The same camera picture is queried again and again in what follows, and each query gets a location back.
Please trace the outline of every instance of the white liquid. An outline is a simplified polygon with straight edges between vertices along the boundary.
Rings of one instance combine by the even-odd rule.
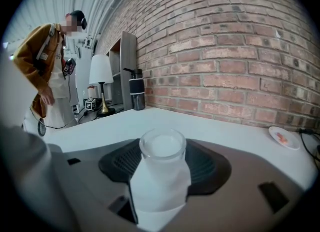
[[[145,149],[154,156],[166,157],[179,152],[181,142],[169,135],[158,135],[148,139]]]

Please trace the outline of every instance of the white countertop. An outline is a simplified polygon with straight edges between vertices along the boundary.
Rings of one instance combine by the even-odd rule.
[[[127,139],[140,138],[153,128],[173,128],[185,138],[203,140],[243,150],[269,161],[293,179],[304,190],[310,188],[317,175],[315,164],[301,146],[297,151],[276,143],[267,129],[222,122],[159,108],[147,107],[141,111],[128,110],[109,117],[58,131],[46,139],[63,152],[72,152],[114,144]],[[309,149],[317,142],[305,135]]]

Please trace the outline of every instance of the person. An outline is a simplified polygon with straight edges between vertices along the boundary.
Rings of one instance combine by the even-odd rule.
[[[39,55],[52,24],[35,28],[13,55],[14,63],[38,90],[30,110],[44,119],[48,133],[65,125],[67,128],[77,124],[70,106],[69,89],[64,84],[63,46],[66,46],[65,36],[85,29],[87,22],[83,12],[77,10],[67,14],[61,24],[53,25],[54,34],[38,60],[36,56]]]

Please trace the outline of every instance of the white paper label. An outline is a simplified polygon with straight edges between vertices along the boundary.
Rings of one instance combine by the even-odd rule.
[[[40,59],[47,60],[48,55],[46,53],[41,53]]]

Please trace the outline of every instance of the white plate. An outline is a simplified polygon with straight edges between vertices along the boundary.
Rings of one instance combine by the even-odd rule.
[[[300,148],[298,139],[285,129],[279,127],[270,127],[269,133],[276,142],[286,148],[292,150],[298,150]]]

